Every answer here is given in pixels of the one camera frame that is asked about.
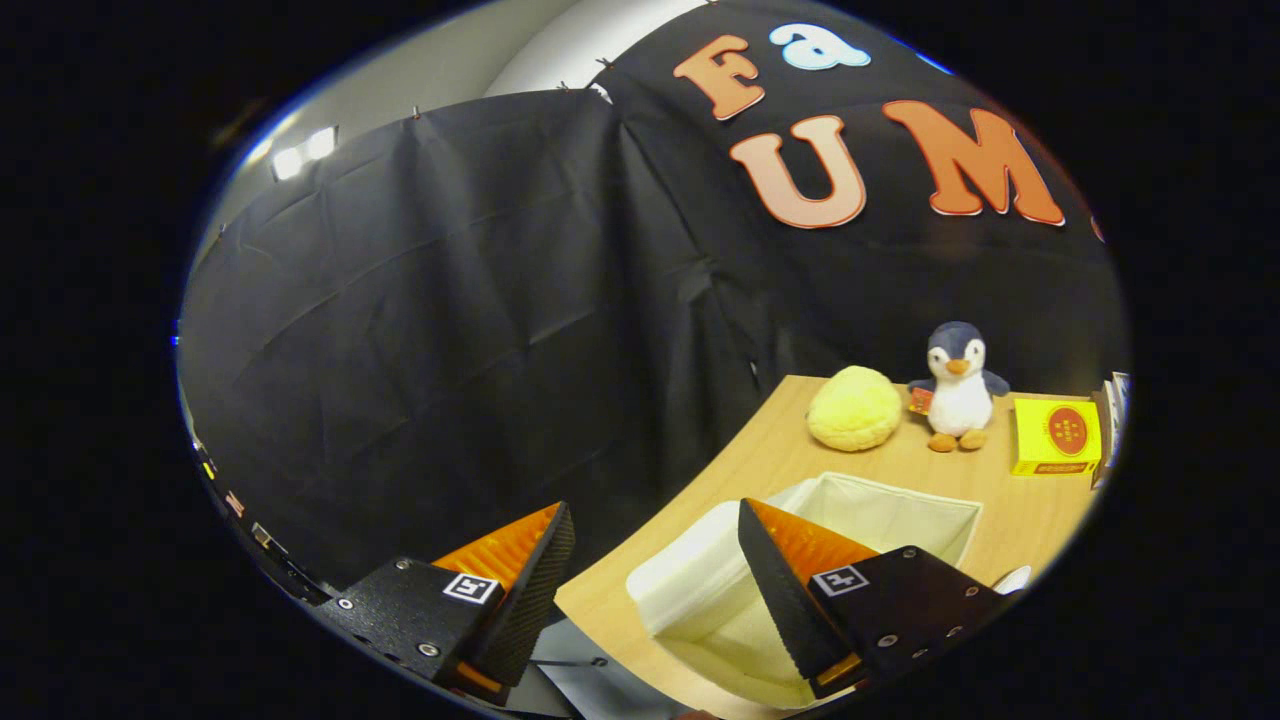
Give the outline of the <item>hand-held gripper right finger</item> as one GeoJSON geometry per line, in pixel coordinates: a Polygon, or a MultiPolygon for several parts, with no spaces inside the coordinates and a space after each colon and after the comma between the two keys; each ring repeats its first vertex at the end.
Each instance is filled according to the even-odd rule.
{"type": "Polygon", "coordinates": [[[1004,596],[915,544],[876,552],[755,498],[739,546],[800,676],[818,700],[931,664],[1004,612],[1004,596]]]}

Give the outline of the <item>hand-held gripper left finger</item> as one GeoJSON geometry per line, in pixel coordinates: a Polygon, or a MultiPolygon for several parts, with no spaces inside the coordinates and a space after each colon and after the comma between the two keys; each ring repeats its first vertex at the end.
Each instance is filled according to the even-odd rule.
{"type": "Polygon", "coordinates": [[[506,705],[575,547],[557,502],[434,561],[399,557],[315,609],[366,651],[445,692],[506,705]]]}

